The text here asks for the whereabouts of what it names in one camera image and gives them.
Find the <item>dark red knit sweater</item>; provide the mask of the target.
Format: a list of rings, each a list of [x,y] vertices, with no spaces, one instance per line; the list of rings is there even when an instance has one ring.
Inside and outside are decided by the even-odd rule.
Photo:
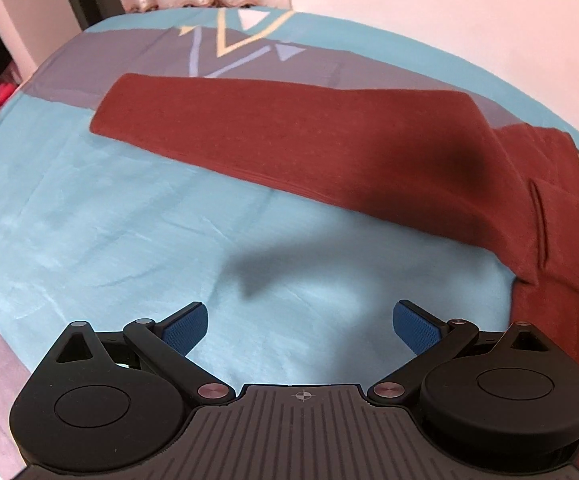
[[[465,93],[127,74],[99,136],[493,252],[513,320],[579,363],[579,150]]]

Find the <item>blue grey patterned bedsheet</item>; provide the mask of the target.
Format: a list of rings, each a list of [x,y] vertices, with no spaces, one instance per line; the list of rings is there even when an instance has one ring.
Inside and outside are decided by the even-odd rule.
[[[122,76],[457,91],[489,124],[579,132],[508,82],[385,30],[271,9],[109,18],[0,110],[0,479],[579,479],[579,363],[513,320],[489,250],[99,136]],[[408,405],[409,300],[479,336]],[[122,335],[194,301],[190,405]]]

